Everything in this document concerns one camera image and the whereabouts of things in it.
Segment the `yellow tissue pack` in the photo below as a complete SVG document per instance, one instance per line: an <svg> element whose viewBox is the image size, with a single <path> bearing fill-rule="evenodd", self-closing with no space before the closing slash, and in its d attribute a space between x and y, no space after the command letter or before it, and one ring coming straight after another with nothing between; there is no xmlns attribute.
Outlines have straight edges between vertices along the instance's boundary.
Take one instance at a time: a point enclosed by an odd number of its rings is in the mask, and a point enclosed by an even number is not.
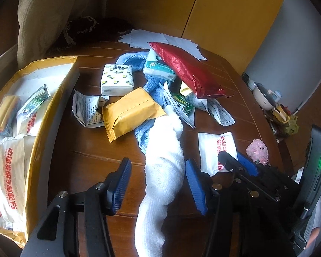
<svg viewBox="0 0 321 257"><path fill-rule="evenodd" d="M133 131L143 122L166 114L142 87L133 90L117 102L104 106L102 113L110 143Z"/></svg>

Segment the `white red-text packet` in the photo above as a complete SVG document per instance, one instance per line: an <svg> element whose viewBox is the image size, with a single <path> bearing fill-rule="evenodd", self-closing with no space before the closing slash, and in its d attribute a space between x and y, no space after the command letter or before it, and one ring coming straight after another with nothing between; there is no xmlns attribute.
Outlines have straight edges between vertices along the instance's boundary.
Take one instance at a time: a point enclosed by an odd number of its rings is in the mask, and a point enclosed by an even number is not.
<svg viewBox="0 0 321 257"><path fill-rule="evenodd" d="M227 172L218 160L219 152L226 151L234 159L238 159L232 132L220 135L198 133L198 145L201 158L201 171L208 173L210 176L214 176L218 172Z"/></svg>

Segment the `pink plush toy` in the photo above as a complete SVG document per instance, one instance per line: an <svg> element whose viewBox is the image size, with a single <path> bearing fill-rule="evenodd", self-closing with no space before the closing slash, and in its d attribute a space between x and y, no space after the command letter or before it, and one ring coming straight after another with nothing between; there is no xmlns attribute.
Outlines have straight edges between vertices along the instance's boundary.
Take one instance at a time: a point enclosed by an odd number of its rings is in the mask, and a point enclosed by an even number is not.
<svg viewBox="0 0 321 257"><path fill-rule="evenodd" d="M246 148L246 154L255 163L260 163L264 166L269 164L268 148L260 139L254 139L251 142Z"/></svg>

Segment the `blue towel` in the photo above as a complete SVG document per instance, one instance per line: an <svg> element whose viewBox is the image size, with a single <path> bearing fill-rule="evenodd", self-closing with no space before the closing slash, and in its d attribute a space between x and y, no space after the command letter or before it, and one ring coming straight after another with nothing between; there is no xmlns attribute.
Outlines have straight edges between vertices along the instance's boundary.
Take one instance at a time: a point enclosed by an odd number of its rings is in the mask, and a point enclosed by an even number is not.
<svg viewBox="0 0 321 257"><path fill-rule="evenodd" d="M132 72L141 71L144 69L148 52L136 52L125 53L121 55L116 64L118 65L130 65ZM153 98L153 100L159 104L163 109L167 106L164 97L163 85L166 82L165 79L157 78L152 75L145 75L146 84L143 89ZM138 141L138 146L143 154L146 153L148 145L149 130L153 127L155 119L147 120L134 130L135 137Z"/></svg>

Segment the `yellow cardboard box tray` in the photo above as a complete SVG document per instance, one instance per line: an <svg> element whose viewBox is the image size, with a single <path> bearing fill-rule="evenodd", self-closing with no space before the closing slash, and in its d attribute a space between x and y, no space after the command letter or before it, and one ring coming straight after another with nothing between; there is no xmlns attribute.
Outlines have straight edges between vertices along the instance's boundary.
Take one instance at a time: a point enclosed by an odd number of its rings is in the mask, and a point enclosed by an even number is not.
<svg viewBox="0 0 321 257"><path fill-rule="evenodd" d="M58 127L67 101L79 77L77 57L60 56L34 61L17 71L0 91L0 103L6 95L21 99L20 108L41 86L47 85L51 97L22 123L12 122L12 134L35 137L25 184L26 228L22 232L0 227L0 235L23 248L47 207L50 164ZM0 137L0 142L7 137Z"/></svg>

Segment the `white lemon print tissue pack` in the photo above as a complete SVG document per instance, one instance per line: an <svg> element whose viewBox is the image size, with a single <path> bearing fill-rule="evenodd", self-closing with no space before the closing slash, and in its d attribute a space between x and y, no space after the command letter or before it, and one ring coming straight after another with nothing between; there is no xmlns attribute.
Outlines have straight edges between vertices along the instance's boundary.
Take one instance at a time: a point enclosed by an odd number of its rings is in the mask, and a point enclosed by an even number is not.
<svg viewBox="0 0 321 257"><path fill-rule="evenodd" d="M106 64L101 77L101 95L124 96L134 89L131 65Z"/></svg>

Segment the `red foil snack bag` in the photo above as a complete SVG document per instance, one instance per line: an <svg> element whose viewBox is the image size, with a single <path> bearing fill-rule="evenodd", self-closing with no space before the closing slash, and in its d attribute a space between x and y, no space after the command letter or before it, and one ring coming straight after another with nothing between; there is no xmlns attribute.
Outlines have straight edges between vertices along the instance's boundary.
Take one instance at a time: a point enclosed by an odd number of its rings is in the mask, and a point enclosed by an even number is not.
<svg viewBox="0 0 321 257"><path fill-rule="evenodd" d="M193 55L167 43L150 42L149 45L198 99L217 99L227 96L215 77Z"/></svg>

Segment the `green white sachet in box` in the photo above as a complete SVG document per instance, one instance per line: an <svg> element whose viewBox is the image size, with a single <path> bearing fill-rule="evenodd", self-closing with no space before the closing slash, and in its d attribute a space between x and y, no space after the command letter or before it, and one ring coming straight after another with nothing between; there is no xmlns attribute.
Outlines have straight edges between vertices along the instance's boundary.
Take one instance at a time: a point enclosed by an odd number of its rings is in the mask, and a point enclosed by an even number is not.
<svg viewBox="0 0 321 257"><path fill-rule="evenodd" d="M22 123L26 119L29 119L29 117L34 115L50 97L50 91L47 85L44 84L36 90L19 109L16 114L16 121Z"/></svg>

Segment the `large white red-text bag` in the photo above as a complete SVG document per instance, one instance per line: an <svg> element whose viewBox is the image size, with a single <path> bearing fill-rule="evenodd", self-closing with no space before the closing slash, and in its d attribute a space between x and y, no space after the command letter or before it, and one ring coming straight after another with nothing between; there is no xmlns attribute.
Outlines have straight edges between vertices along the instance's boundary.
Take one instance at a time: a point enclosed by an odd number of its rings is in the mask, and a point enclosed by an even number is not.
<svg viewBox="0 0 321 257"><path fill-rule="evenodd" d="M0 227L22 232L26 228L25 184L35 137L18 135L0 142Z"/></svg>

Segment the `toys pile on floor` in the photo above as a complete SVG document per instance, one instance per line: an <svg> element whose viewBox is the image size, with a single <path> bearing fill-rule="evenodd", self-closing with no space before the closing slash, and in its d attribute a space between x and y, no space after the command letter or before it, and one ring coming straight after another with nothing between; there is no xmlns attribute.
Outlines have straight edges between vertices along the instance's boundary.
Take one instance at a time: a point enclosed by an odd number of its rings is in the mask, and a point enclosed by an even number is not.
<svg viewBox="0 0 321 257"><path fill-rule="evenodd" d="M279 103L281 98L279 91L273 92L267 89L263 84L250 79L246 73L242 74L242 79L252 92L277 138L285 138L298 133L297 116L291 114L285 106Z"/></svg>

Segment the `yellow wooden cabinet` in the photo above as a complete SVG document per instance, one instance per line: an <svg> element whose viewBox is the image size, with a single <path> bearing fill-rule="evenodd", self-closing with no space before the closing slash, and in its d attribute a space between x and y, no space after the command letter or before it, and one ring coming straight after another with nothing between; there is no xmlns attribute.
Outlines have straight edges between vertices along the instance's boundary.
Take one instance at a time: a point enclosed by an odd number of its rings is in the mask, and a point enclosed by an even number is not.
<svg viewBox="0 0 321 257"><path fill-rule="evenodd" d="M107 0L107 15L134 29L182 37L242 74L284 0Z"/></svg>

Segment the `teal white tissue pack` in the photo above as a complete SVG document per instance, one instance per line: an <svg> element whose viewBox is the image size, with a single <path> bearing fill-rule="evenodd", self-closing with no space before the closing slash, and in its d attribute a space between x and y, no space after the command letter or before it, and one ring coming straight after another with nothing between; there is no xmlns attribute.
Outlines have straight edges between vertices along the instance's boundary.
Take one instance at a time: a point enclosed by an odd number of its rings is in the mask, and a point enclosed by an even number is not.
<svg viewBox="0 0 321 257"><path fill-rule="evenodd" d="M153 49L150 49L148 52L143 72L146 75L151 75L171 82L174 82L177 77L176 73Z"/></svg>

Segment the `green white packet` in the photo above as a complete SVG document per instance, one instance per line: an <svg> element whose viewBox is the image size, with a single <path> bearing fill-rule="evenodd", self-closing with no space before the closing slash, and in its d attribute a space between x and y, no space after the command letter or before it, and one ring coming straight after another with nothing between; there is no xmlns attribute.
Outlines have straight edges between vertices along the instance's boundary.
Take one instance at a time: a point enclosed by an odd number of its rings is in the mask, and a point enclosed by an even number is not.
<svg viewBox="0 0 321 257"><path fill-rule="evenodd" d="M198 99L193 92L186 96L180 93L172 93L168 82L164 83L163 88L166 103L172 105L181 120L192 128L195 128L196 109L207 112L218 124L224 127L235 123L230 113L216 99Z"/></svg>

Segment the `white printed packet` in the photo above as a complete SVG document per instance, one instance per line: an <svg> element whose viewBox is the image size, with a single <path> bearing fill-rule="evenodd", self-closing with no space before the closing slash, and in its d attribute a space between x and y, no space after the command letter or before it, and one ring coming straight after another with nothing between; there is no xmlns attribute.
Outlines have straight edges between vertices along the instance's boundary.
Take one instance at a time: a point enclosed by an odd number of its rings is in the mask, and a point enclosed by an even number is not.
<svg viewBox="0 0 321 257"><path fill-rule="evenodd" d="M75 89L72 98L72 112L85 128L103 127L103 116L99 110L108 100L109 96L83 95Z"/></svg>

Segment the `white fluffy towel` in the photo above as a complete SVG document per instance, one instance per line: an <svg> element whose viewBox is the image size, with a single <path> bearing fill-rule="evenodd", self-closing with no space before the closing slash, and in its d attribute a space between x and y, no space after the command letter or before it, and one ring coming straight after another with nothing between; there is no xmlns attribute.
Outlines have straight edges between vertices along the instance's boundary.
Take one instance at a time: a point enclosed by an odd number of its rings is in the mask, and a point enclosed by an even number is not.
<svg viewBox="0 0 321 257"><path fill-rule="evenodd" d="M184 155L180 145L183 124L174 107L149 130L146 148L146 195L135 224L134 244L138 256L162 256L165 235L162 225L184 180Z"/></svg>

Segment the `olive curtain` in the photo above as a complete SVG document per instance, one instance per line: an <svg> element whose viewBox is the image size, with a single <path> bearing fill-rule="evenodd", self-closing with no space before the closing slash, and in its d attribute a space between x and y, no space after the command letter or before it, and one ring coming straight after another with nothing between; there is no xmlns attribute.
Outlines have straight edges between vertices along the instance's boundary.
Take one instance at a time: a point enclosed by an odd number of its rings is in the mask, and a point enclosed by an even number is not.
<svg viewBox="0 0 321 257"><path fill-rule="evenodd" d="M19 0L17 63L19 68L42 59L53 44L75 45L105 16L107 0Z"/></svg>

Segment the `small yellow pack in box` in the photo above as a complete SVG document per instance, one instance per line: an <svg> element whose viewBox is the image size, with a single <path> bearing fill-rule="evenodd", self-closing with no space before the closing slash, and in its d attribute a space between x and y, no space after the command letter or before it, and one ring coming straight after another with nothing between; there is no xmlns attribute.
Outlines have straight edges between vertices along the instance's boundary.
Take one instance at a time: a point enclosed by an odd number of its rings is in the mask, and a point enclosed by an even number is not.
<svg viewBox="0 0 321 257"><path fill-rule="evenodd" d="M12 122L21 105L21 99L16 95L6 95L0 103L0 137L12 134Z"/></svg>

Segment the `white paper sheets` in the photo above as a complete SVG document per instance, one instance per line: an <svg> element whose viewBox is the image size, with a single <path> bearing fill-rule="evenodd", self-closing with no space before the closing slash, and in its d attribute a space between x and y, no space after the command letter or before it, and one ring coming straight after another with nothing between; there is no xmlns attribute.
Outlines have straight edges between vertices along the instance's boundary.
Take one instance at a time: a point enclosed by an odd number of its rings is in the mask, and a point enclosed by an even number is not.
<svg viewBox="0 0 321 257"><path fill-rule="evenodd" d="M207 60L198 49L198 44L184 38L173 37L163 33L154 33L146 30L135 30L121 36L118 42L129 44L132 48L150 49L150 42L166 43L179 47L198 60Z"/></svg>

